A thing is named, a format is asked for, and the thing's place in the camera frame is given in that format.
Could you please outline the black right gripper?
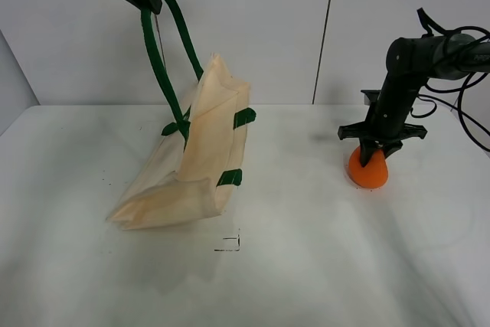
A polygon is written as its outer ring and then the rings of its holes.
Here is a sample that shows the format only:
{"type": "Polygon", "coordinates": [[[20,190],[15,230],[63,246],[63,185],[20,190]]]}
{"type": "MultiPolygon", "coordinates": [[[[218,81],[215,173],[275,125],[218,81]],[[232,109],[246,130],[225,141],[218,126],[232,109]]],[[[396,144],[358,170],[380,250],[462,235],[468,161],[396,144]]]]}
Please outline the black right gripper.
{"type": "Polygon", "coordinates": [[[426,83],[420,76],[387,76],[380,90],[364,90],[369,99],[366,118],[338,128],[339,139],[360,140],[360,163],[365,167],[373,154],[383,145],[385,158],[402,149],[402,140],[417,137],[424,139],[426,129],[409,124],[407,117],[421,87],[426,83]]]}

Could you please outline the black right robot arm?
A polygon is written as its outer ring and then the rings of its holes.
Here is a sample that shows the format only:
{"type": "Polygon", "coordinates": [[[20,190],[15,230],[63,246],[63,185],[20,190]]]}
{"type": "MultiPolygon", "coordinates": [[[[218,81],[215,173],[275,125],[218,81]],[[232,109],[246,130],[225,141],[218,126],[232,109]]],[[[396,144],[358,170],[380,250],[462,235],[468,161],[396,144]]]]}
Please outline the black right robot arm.
{"type": "Polygon", "coordinates": [[[398,38],[386,57],[387,76],[379,90],[363,90],[366,118],[338,128],[339,139],[358,139],[359,163],[365,167],[381,150],[387,158],[402,141],[424,139],[423,126],[406,122],[420,89],[430,79],[459,80],[489,73],[489,43],[467,34],[398,38]]]}

